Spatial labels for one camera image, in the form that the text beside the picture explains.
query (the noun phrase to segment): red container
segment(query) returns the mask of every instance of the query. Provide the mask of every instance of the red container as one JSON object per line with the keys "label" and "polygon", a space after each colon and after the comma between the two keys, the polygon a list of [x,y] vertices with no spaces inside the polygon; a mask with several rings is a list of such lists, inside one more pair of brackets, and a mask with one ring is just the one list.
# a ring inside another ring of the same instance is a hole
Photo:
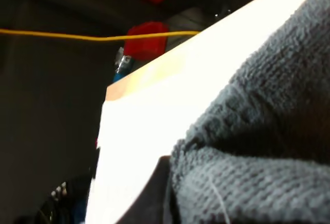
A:
{"label": "red container", "polygon": [[[168,27],[162,22],[147,22],[131,28],[127,35],[145,35],[168,31]],[[139,61],[154,60],[164,54],[166,42],[167,37],[127,40],[124,46],[124,55],[132,56]]]}

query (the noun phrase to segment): terry cloth fabric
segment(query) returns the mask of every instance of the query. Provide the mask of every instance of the terry cloth fabric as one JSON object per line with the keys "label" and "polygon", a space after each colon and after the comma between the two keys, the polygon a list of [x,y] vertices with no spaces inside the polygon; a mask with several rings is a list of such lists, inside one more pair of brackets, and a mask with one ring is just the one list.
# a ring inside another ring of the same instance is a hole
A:
{"label": "terry cloth fabric", "polygon": [[330,0],[307,0],[174,148],[181,223],[330,223],[329,164]]}

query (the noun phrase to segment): yellow cable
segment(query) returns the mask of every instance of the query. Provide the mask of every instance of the yellow cable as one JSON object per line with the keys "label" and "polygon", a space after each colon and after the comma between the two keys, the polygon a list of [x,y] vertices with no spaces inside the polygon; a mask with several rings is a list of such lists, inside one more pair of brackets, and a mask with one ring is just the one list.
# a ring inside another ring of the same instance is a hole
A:
{"label": "yellow cable", "polygon": [[116,40],[133,40],[133,39],[155,38],[155,37],[196,35],[199,32],[198,31],[178,31],[178,32],[150,33],[150,34],[147,34],[147,35],[93,37],[93,36],[84,36],[84,35],[67,35],[65,33],[23,31],[23,30],[11,30],[11,29],[0,28],[0,33],[6,34],[6,35],[38,36],[38,37],[63,38],[63,39],[73,39],[73,40],[116,41]]}

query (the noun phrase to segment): dark background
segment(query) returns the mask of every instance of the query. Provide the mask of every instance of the dark background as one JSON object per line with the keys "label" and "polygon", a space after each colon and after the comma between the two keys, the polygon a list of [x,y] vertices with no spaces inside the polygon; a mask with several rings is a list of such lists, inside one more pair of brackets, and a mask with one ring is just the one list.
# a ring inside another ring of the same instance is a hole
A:
{"label": "dark background", "polygon": [[[250,0],[214,0],[233,11]],[[0,0],[0,27],[124,35],[192,5],[166,0]],[[0,35],[0,223],[31,214],[61,182],[86,173],[121,42]]]}

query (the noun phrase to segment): white surface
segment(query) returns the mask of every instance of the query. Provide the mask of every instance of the white surface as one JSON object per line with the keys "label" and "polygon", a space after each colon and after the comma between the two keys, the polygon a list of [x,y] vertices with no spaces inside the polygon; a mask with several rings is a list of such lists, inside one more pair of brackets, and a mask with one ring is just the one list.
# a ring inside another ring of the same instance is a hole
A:
{"label": "white surface", "polygon": [[87,224],[116,223],[125,214],[159,157],[170,154],[240,64],[303,1],[253,1],[163,55],[161,58],[185,60],[179,74],[104,103],[98,138],[101,151],[90,190]]}

